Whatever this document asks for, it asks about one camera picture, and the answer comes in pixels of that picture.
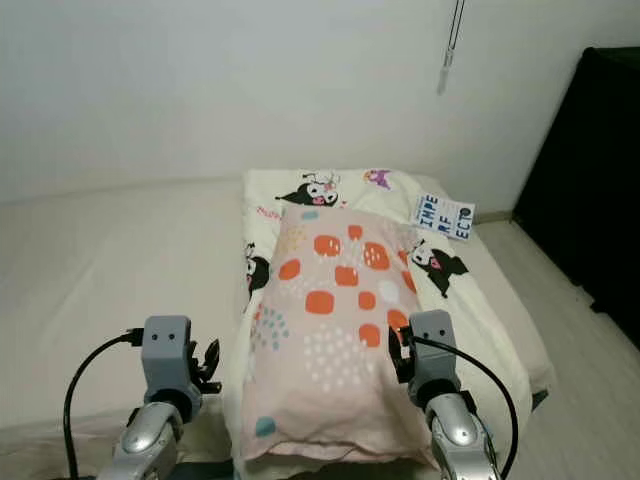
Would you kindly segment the white book with blue letters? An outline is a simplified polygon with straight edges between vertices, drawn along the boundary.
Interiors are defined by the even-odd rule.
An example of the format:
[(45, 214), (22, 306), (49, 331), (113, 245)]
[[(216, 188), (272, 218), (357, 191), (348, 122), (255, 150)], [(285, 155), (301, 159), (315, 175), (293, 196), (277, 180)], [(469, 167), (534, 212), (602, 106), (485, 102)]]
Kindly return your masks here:
[(468, 241), (474, 233), (476, 215), (474, 204), (425, 193), (419, 197), (419, 204), (413, 210), (410, 224), (443, 234), (453, 241)]

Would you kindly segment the cream cartoon print blanket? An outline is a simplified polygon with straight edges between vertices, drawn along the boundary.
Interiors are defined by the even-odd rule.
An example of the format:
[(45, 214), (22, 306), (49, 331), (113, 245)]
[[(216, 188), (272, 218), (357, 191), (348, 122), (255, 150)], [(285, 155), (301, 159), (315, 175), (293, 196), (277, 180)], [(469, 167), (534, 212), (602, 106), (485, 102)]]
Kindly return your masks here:
[(412, 175), (388, 172), (370, 175), (357, 170), (302, 172), (302, 170), (252, 170), (244, 175), (244, 241), (250, 273), (250, 301), (244, 312), (242, 374), (233, 385), (236, 398), (227, 407), (228, 428), (233, 435), (233, 457), (241, 429), (244, 379), (250, 357), (248, 310), (253, 293), (265, 280), (257, 268), (265, 265), (282, 232), (282, 214), (288, 205), (337, 207), (374, 212), (398, 221), (410, 233), (408, 265), (417, 292), (419, 311), (440, 308), (451, 315), (461, 335), (460, 348), (477, 358), (477, 366), (463, 365), (463, 387), (474, 393), (481, 420), (494, 435), (495, 447), (506, 454), (509, 434), (529, 419), (532, 393), (529, 372), (518, 357), (506, 325), (483, 293), (470, 265), (443, 234), (412, 227), (410, 218), (425, 195), (425, 187)]

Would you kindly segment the pink pillow with orange patches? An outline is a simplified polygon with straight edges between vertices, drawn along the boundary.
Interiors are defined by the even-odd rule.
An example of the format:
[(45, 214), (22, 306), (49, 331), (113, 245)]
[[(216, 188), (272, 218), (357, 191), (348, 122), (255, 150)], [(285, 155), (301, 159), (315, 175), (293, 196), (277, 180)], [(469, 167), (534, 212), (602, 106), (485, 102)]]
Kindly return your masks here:
[(248, 310), (244, 460), (429, 461), (429, 430), (389, 340), (420, 310), (398, 221), (288, 205)]

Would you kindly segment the black wardrobe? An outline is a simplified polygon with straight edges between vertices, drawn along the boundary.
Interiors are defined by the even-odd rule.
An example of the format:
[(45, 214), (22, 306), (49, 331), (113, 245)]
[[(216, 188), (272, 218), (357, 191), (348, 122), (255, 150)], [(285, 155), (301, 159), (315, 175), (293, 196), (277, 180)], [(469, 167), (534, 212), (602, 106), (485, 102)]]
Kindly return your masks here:
[(640, 46), (582, 51), (515, 220), (640, 349)]

